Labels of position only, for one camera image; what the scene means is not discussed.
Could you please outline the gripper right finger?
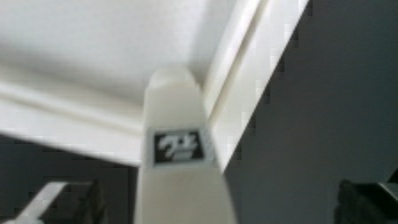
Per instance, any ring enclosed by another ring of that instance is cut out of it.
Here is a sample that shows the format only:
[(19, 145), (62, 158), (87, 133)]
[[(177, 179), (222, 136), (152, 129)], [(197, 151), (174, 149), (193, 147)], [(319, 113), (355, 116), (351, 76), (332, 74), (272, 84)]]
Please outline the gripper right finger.
[(341, 181), (335, 224), (398, 224), (398, 183)]

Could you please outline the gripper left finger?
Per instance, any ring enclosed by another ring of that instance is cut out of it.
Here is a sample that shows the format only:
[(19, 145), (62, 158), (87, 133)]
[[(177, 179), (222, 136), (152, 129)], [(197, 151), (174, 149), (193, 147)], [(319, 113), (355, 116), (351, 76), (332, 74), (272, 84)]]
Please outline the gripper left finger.
[(7, 224), (106, 224), (99, 182), (48, 182)]

